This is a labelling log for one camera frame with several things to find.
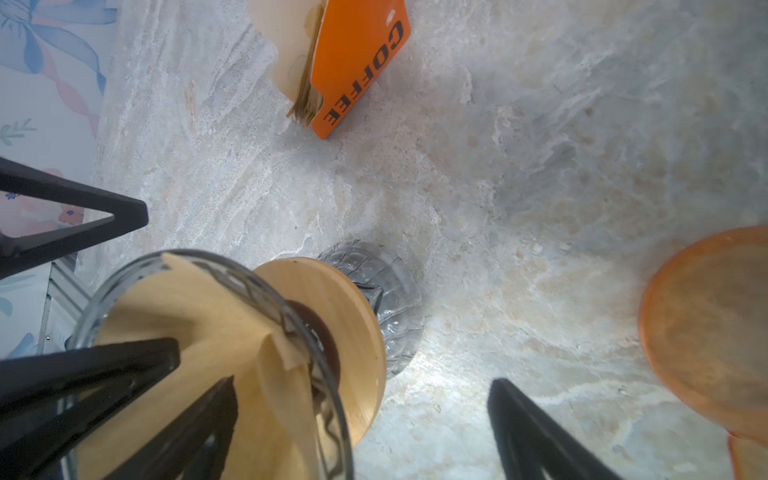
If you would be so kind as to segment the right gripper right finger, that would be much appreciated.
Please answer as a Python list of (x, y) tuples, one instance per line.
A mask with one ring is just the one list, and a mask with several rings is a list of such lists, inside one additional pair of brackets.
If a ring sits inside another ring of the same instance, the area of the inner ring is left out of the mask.
[(487, 409), (506, 478), (620, 479), (511, 381), (493, 380)]

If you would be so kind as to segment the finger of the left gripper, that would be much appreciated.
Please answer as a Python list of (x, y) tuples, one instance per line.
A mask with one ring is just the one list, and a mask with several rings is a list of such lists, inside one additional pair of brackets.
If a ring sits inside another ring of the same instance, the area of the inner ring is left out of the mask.
[(1, 363), (1, 463), (52, 465), (180, 365), (173, 338)]
[(1, 236), (3, 279), (104, 243), (149, 223), (145, 202), (1, 159), (1, 189), (107, 213), (107, 218), (21, 237)]

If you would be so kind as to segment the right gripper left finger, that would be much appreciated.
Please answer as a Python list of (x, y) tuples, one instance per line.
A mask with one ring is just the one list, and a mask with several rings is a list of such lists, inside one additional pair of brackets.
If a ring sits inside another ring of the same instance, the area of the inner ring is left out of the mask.
[(238, 419), (234, 378), (223, 377), (122, 463), (108, 479), (219, 479)]

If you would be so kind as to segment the grey glass dripper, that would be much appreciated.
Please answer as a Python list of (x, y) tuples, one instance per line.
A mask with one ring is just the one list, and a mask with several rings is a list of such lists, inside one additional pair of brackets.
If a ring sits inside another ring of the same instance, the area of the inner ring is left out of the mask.
[(336, 383), (298, 314), (268, 283), (207, 252), (158, 252), (126, 265), (94, 294), (75, 349), (170, 338), (178, 367), (67, 457), (77, 479), (104, 479), (221, 380), (237, 417), (224, 458), (185, 479), (350, 479), (349, 430)]

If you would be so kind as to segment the grey glass carafe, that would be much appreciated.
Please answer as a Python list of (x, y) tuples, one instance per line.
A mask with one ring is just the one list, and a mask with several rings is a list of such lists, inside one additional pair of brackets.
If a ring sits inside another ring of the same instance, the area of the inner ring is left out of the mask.
[(318, 259), (344, 274), (369, 302), (381, 331), (389, 379), (417, 354), (423, 331), (423, 299), (412, 271), (386, 247), (364, 241), (340, 242)]

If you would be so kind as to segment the orange glass carafe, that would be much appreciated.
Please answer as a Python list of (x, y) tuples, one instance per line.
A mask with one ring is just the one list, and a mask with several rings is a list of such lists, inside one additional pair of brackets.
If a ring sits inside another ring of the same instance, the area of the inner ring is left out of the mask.
[(648, 282), (639, 336), (661, 382), (728, 431), (736, 479), (767, 476), (767, 228), (706, 237)]

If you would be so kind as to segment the coffee filter pack orange clip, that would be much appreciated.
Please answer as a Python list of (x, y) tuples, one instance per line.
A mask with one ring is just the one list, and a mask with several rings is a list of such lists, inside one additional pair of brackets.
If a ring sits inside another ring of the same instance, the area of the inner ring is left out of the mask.
[(287, 116), (327, 139), (403, 49), (411, 33), (397, 0), (250, 1), (250, 19), (277, 49), (270, 79)]

